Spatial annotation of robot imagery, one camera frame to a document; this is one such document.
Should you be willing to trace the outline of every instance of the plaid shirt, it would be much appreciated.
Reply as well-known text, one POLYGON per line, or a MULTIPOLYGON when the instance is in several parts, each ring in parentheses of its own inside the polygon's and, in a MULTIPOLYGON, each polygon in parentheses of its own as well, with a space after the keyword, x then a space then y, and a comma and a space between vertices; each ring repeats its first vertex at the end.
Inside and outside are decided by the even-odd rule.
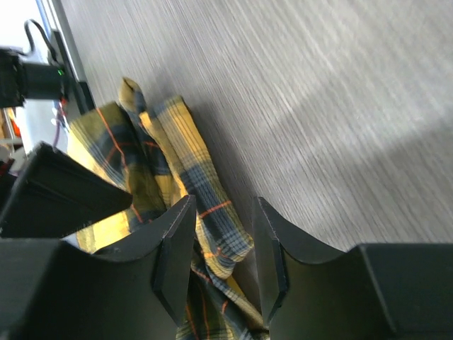
POLYGON ((120 106, 108 104, 71 124, 68 153, 133 195, 130 209, 77 234, 89 252, 156 219, 184 195, 196 196, 197 239, 177 339, 268 339, 261 315, 231 276, 253 240, 222 188, 181 97, 147 111, 138 85, 123 79, 120 106))

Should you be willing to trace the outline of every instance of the folded fabric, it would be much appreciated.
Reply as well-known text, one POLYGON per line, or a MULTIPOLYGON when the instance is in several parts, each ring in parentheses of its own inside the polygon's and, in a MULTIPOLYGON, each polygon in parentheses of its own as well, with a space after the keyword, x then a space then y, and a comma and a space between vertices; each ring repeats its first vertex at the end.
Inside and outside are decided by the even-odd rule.
POLYGON ((231 276, 253 241, 181 97, 147 111, 138 85, 123 79, 120 106, 108 104, 71 124, 68 153, 133 195, 130 209, 77 234, 86 251, 134 232, 182 196, 196 196, 196 240, 177 339, 268 339, 262 317, 231 276))

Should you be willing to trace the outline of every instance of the cable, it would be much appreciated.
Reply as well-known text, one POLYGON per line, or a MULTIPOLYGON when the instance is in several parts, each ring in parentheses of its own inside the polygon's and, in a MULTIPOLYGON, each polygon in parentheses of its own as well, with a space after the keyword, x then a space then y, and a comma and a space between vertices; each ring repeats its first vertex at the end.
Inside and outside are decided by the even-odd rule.
POLYGON ((33 19, 29 19, 27 20, 24 24, 23 24, 23 27, 25 29, 25 34, 27 35, 27 39, 28 39, 28 42, 30 43, 30 51, 28 52, 21 52, 21 51, 17 51, 18 54, 20 55, 23 55, 24 57, 29 57, 31 56, 35 50, 36 50, 36 47, 35 47, 35 41, 33 40, 33 37, 31 35, 31 32, 30 32, 30 24, 33 24, 37 27, 37 29, 40 31, 41 33, 41 36, 42 36, 42 39, 44 40, 46 46, 47 46, 47 49, 49 50, 50 52, 50 57, 52 58, 52 60, 56 63, 58 63, 57 61, 57 51, 55 51, 55 49, 53 48, 53 46, 50 44, 50 41, 49 39, 47 38, 47 35, 45 34, 45 31, 44 29, 41 27, 41 25, 39 23, 37 23, 35 20, 33 19))

